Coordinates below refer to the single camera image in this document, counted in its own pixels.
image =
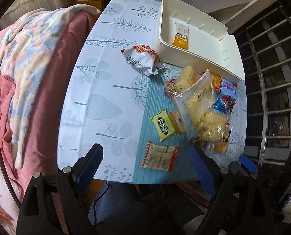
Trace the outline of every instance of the blanket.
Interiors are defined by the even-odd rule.
[[[16,169],[23,165],[29,116],[43,75],[65,27],[80,10],[91,15],[100,13],[95,7],[84,4],[55,11],[38,9],[19,18],[0,41],[0,71],[16,84],[9,109]]]

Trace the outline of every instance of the white and red snack bag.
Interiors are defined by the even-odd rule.
[[[146,45],[134,45],[121,50],[126,61],[146,76],[157,74],[164,67],[157,53]]]

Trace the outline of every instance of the white tablecloth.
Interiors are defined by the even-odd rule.
[[[127,64],[119,51],[136,43],[152,46],[159,6],[153,0],[111,0],[94,25],[64,101],[57,146],[60,169],[73,166],[99,143],[104,157],[94,178],[132,182],[149,79]],[[164,69],[166,79],[178,72],[174,66]],[[238,159],[245,145],[244,82],[238,84],[238,94],[227,153],[230,161]]]

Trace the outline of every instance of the bolt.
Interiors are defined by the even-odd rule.
[[[71,167],[69,167],[69,166],[65,167],[65,168],[63,169],[63,172],[64,172],[65,174],[71,172]]]
[[[36,179],[38,177],[40,177],[41,173],[39,171],[36,171],[34,174],[33,174],[33,177]]]
[[[221,171],[222,174],[228,174],[229,173],[229,170],[227,168],[221,168],[220,171]]]
[[[251,173],[251,177],[253,177],[254,179],[259,178],[259,176],[256,173],[254,173],[254,172]]]

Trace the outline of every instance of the pink clothing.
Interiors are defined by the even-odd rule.
[[[10,76],[1,75],[0,72],[0,146],[2,157],[8,176],[16,180],[14,162],[12,158],[12,131],[8,122],[8,110],[15,93],[15,84]]]

